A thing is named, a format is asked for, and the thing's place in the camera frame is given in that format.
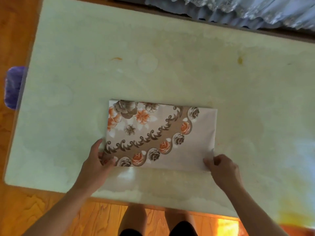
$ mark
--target leg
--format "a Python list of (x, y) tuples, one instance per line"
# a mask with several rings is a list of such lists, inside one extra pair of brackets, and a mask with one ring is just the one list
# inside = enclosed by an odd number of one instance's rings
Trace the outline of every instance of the leg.
[(118, 235), (124, 229), (134, 229), (140, 234), (144, 235), (147, 225), (147, 214), (143, 206), (141, 205), (131, 205), (128, 206), (123, 219), (121, 220)]
[(194, 218), (187, 211), (166, 209), (165, 219), (170, 232), (182, 221), (187, 221), (194, 227), (194, 229), (196, 228)]

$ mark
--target hand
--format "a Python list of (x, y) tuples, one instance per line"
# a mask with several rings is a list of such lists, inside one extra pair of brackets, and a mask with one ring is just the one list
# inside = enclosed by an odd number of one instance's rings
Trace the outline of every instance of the hand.
[(102, 139), (96, 141), (91, 147), (88, 158), (82, 165), (79, 176), (72, 189), (83, 191), (89, 197), (98, 190), (105, 182), (110, 170), (115, 164), (115, 159), (111, 159), (102, 166), (99, 160), (98, 148)]
[(213, 159), (204, 158), (203, 162), (211, 171), (215, 183), (225, 193), (233, 191), (239, 187), (243, 188), (238, 165), (226, 155), (218, 155)]

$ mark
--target black shorts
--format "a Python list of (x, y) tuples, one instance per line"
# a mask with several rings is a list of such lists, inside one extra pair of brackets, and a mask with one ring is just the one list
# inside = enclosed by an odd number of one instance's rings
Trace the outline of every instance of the black shorts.
[[(169, 236), (178, 236), (178, 235), (187, 235), (187, 236), (198, 236), (194, 227), (187, 221), (182, 221), (178, 223), (173, 230), (169, 233)], [(125, 229), (121, 232), (120, 236), (142, 236), (137, 230), (134, 229)]]

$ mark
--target wood grain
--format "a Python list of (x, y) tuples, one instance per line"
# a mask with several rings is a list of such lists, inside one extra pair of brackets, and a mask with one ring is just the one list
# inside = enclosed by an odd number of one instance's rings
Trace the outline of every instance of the wood grain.
[[(93, 3), (134, 9), (129, 4), (105, 0), (83, 0)], [(38, 22), (41, 0), (0, 0), (0, 76), (2, 86), (6, 71), (12, 66), (27, 65)], [(0, 88), (3, 98), (4, 88)], [(6, 164), (6, 155), (14, 125), (15, 112), (0, 102), (0, 176)], [(49, 210), (63, 194), (7, 186), (0, 182), (0, 235), (21, 235)], [(65, 235), (117, 235), (120, 221), (127, 206), (108, 204), (90, 199), (82, 207)], [(168, 235), (164, 212), (146, 209), (146, 235)], [(194, 213), (199, 235), (246, 236), (242, 223), (220, 216)], [(291, 235), (313, 235), (310, 230), (286, 226)]]

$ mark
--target person's left hand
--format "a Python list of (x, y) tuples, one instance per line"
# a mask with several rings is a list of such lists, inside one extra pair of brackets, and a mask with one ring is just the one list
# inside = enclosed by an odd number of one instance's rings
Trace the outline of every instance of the person's left hand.
[(115, 159), (111, 159), (104, 165), (100, 163), (98, 148), (101, 142), (102, 139), (99, 139), (91, 147), (89, 157), (83, 163), (79, 176), (72, 187), (72, 189), (82, 191), (87, 197), (104, 184), (116, 162)]

